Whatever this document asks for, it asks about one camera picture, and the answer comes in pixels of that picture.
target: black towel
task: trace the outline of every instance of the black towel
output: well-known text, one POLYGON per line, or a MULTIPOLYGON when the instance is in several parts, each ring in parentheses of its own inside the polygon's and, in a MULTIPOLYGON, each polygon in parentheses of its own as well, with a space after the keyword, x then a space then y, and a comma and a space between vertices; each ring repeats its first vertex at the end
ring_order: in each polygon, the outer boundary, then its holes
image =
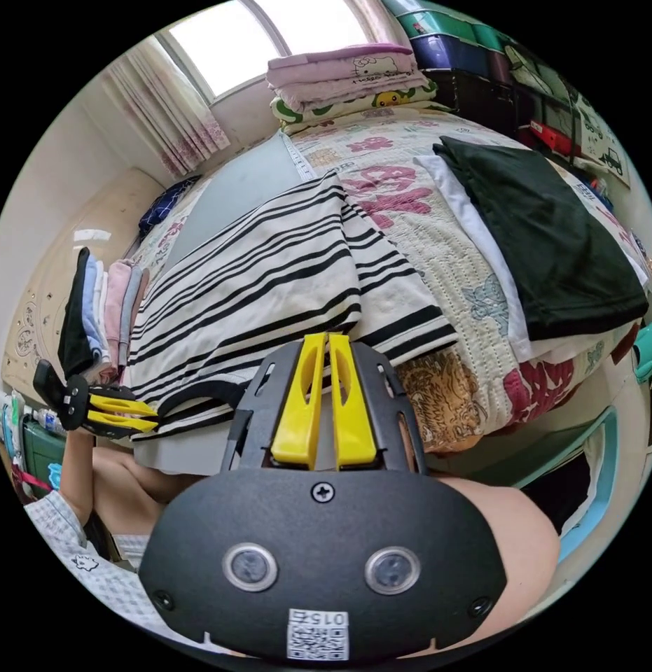
POLYGON ((530 340, 600 334, 645 315, 626 255, 542 154, 449 137, 433 145, 506 260, 530 340))
POLYGON ((60 331, 60 345, 57 356, 64 370, 64 379, 76 373, 83 373, 91 368, 95 360, 92 357, 88 336, 83 328, 83 284, 85 282, 85 266, 88 263, 90 250, 84 247, 78 253, 76 273, 71 282, 69 301, 64 309, 64 322, 60 331))

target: red strap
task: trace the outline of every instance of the red strap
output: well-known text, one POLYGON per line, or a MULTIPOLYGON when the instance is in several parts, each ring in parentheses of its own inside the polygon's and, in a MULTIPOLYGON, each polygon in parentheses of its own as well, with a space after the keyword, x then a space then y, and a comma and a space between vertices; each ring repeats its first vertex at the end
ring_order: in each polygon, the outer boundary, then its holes
POLYGON ((40 481, 38 478, 35 478, 31 474, 28 474, 26 471, 18 469, 18 467, 15 464, 13 464, 13 476, 16 477, 15 479, 18 481, 17 485, 19 485, 20 482, 24 481, 25 483, 33 485, 36 488, 41 488, 46 492, 50 492, 52 490, 52 488, 47 483, 40 481))
POLYGON ((47 484, 44 483, 43 481, 39 481, 38 478, 34 478, 31 474, 27 474, 26 472, 22 472, 22 478, 26 483, 29 483, 29 485, 33 485, 37 488, 41 488, 42 490, 46 490, 47 492, 50 492, 52 488, 47 484))

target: pink blanket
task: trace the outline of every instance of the pink blanket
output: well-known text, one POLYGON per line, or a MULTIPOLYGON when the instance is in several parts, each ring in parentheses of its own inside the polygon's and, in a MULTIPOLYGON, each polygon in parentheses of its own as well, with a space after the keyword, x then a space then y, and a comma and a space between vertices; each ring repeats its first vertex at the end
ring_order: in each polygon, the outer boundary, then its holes
POLYGON ((288 84, 278 87, 276 93, 293 112, 302 113, 343 103, 352 98, 376 95, 384 91, 404 91, 428 84, 428 79, 415 71, 364 79, 329 80, 318 84, 288 84))
POLYGON ((320 61, 332 61, 338 58, 354 58, 357 56, 370 56, 372 54, 406 54, 412 55, 412 50, 399 44, 388 42, 371 42, 369 44, 355 44, 351 47, 343 47, 333 51, 319 51, 313 54, 293 54, 282 56, 268 61, 268 70, 287 68, 292 65, 304 65, 305 63, 318 63, 320 61))
POLYGON ((334 79, 408 73, 413 72, 416 68, 417 63, 411 53, 375 52, 365 56, 330 58, 317 62, 283 66, 278 69, 268 69, 266 78, 270 86, 276 89, 288 84, 313 84, 334 79))

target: stack of folded clothes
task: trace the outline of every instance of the stack of folded clothes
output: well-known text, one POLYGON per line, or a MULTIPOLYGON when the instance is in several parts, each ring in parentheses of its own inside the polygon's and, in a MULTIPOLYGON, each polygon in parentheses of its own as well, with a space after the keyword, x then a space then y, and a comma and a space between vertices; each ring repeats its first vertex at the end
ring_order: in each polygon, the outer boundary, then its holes
POLYGON ((57 352, 65 379, 80 374, 111 383, 121 376, 148 280, 148 270, 126 259, 104 271, 87 247, 81 249, 57 352))
POLYGON ((411 49, 372 43, 276 58, 267 81, 272 114, 284 130, 395 105, 439 108, 436 85, 417 69, 411 49))

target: black and white striped towel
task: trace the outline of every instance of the black and white striped towel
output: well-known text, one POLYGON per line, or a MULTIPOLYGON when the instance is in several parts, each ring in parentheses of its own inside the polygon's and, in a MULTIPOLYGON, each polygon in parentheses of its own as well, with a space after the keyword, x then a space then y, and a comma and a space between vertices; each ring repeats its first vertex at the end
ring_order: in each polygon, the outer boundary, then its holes
POLYGON ((124 383, 157 409, 160 427, 134 439, 229 420, 267 354, 326 331, 348 333, 394 366, 457 340, 334 171, 241 217, 152 287, 124 383))

